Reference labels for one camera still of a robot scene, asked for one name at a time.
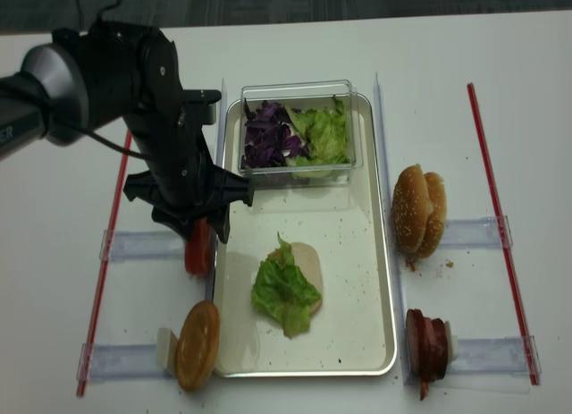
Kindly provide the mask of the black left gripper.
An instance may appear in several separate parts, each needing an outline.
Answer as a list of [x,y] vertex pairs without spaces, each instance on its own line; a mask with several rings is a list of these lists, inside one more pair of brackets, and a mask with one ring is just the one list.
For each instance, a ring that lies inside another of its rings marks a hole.
[[132,138],[145,156],[148,170],[132,174],[123,191],[128,200],[152,206],[152,220],[185,241],[195,232],[195,221],[206,222],[221,243],[230,234],[233,202],[251,206],[252,181],[215,164],[202,131],[183,108],[183,98],[169,115],[157,109],[138,109],[124,117]]

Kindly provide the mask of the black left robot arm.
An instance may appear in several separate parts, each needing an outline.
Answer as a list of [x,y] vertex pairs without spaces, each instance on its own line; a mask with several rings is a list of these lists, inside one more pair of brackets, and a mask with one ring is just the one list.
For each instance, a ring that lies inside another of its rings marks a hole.
[[126,197],[151,205],[153,220],[185,240],[202,219],[227,241],[231,203],[251,204],[254,186],[209,152],[202,129],[221,98],[181,85],[176,46],[158,28],[96,21],[86,34],[55,30],[1,80],[1,154],[37,139],[69,146],[123,119],[147,164],[126,178]]

